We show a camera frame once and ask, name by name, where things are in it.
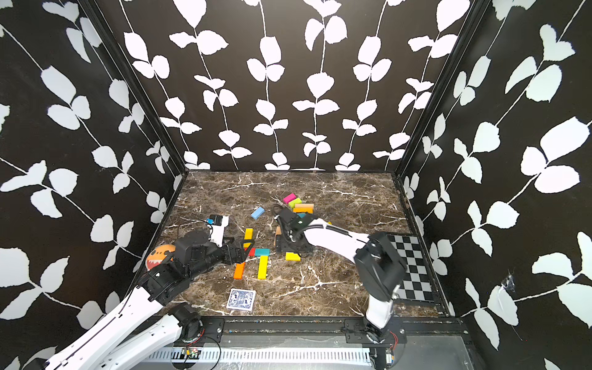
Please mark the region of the light blue block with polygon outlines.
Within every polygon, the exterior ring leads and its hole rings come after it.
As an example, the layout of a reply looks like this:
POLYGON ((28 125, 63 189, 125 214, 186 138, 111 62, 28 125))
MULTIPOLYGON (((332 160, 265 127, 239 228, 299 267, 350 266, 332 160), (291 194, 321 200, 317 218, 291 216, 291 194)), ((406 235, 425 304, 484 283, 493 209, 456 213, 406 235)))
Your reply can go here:
POLYGON ((264 212, 265 212, 265 209, 264 209, 264 208, 262 208, 262 207, 259 207, 259 208, 257 208, 257 209, 256 209, 256 210, 255 210, 255 211, 254 211, 254 212, 251 214, 251 217, 252 217, 254 220, 257 220, 257 219, 259 219, 259 217, 260 217, 260 216, 262 216, 262 214, 263 214, 264 212))

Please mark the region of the lime green short block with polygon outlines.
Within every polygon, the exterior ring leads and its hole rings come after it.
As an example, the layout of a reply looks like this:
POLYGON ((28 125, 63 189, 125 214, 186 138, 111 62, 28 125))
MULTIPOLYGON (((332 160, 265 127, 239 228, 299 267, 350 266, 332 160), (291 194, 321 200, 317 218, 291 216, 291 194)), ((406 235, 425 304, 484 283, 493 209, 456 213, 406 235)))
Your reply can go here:
POLYGON ((296 205, 301 204, 301 203, 302 203, 302 200, 300 198, 296 198, 296 199, 292 200, 291 202, 289 202, 288 205, 291 209, 294 209, 294 207, 296 205))

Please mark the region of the black metal base rail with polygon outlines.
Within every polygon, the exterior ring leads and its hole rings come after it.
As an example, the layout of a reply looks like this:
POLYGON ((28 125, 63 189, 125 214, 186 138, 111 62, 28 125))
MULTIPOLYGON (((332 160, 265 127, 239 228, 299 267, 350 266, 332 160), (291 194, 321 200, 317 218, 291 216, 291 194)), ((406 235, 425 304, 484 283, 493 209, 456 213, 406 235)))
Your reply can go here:
POLYGON ((337 336, 348 345, 369 350, 370 359, 400 356, 414 337, 459 337, 467 352, 475 346, 467 327, 452 318, 394 317, 379 335, 361 317, 239 317, 166 314, 154 316, 132 331, 115 350, 138 354, 143 360, 169 345, 191 348, 233 335, 263 335, 274 340, 292 337, 337 336))

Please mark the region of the amber yellow long block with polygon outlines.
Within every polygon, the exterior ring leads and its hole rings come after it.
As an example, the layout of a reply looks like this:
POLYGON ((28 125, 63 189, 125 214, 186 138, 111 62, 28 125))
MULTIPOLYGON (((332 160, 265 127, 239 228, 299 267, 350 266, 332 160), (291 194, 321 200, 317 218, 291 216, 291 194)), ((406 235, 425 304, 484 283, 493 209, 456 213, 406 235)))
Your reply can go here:
POLYGON ((300 214, 300 213, 313 214, 314 208, 295 208, 294 212, 297 214, 300 214))

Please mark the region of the magenta block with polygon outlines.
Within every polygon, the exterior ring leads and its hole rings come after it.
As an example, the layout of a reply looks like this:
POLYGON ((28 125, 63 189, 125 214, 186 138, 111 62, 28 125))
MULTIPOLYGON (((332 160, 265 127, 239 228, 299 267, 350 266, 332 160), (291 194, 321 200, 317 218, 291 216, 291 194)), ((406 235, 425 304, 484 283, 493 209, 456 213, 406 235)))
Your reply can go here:
POLYGON ((289 204, 290 202, 292 202, 293 200, 297 199, 298 197, 295 194, 289 194, 287 197, 285 197, 283 199, 283 202, 285 204, 289 204))

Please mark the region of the black white checkerboard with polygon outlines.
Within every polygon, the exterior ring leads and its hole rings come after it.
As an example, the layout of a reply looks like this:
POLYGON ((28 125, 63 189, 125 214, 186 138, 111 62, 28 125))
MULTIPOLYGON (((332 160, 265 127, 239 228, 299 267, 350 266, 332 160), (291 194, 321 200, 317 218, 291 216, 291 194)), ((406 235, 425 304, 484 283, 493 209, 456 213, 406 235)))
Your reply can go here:
POLYGON ((398 296, 403 300, 434 302, 430 276, 418 237, 400 234, 387 234, 387 237, 407 265, 398 296))

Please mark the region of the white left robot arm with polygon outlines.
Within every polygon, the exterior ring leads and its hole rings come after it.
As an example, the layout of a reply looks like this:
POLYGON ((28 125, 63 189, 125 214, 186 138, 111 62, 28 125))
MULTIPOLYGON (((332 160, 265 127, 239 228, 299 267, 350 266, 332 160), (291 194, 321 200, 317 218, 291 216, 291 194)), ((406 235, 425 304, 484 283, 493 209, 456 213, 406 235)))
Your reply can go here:
POLYGON ((172 243, 159 265, 145 273, 117 307, 87 333, 43 365, 44 369, 94 369, 135 329, 189 288, 199 275, 219 264, 241 264, 255 240, 224 238, 222 245, 206 231, 192 231, 172 243))

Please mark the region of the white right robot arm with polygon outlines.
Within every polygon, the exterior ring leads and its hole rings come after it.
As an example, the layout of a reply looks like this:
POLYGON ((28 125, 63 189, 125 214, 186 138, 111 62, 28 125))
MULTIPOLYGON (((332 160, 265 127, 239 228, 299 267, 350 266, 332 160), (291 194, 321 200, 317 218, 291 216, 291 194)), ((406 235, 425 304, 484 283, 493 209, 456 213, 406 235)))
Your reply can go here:
POLYGON ((273 207, 273 214, 288 251, 301 254, 324 248, 356 266, 362 286, 369 294, 365 318, 377 330, 386 328, 393 315, 397 291, 407 273, 407 263, 387 234, 347 231, 314 214, 300 217, 281 205, 273 207))

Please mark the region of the orange block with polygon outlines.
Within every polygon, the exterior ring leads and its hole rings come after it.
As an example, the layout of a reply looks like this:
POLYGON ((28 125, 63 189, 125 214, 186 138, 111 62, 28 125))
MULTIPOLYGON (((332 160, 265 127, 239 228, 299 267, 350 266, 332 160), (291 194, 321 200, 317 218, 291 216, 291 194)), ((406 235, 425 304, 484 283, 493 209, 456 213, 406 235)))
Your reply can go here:
POLYGON ((241 280, 245 272, 245 263, 236 264, 233 278, 234 280, 241 280))

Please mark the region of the teal block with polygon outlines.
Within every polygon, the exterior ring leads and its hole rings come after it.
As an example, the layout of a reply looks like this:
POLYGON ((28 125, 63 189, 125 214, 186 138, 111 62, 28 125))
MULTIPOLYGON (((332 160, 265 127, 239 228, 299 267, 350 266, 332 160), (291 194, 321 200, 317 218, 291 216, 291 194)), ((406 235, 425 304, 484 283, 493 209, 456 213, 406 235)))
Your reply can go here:
POLYGON ((269 248, 256 248, 255 252, 254 252, 255 257, 263 257, 263 256, 269 256, 269 255, 270 255, 269 248))

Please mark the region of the blue playing card box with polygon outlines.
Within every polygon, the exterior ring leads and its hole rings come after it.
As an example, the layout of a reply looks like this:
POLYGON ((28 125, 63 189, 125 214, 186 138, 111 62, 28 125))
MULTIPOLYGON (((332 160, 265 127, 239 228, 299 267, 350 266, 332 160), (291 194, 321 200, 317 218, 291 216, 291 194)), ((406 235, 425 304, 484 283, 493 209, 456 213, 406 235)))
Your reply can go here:
POLYGON ((256 291, 231 288, 226 308, 230 311, 253 311, 256 291))

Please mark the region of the orange plush toy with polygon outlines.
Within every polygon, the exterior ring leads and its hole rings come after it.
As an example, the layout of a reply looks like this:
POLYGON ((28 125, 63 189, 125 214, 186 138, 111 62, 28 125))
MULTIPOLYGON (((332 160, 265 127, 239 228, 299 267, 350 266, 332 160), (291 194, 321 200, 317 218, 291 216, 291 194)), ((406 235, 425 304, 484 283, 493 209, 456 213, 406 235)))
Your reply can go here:
POLYGON ((154 248, 151 253, 148 254, 145 260, 145 266, 148 271, 160 265, 169 254, 173 254, 176 250, 174 245, 160 245, 154 248))

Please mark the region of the amber yellow short block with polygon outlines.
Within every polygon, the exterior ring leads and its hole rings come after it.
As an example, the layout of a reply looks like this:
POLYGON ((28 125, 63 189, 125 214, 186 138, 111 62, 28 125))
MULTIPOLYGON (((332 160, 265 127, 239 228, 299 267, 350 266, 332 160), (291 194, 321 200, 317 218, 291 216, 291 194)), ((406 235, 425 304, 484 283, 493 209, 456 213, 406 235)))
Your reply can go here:
POLYGON ((286 261, 301 261, 302 257, 297 253, 287 252, 285 254, 285 260, 286 261))

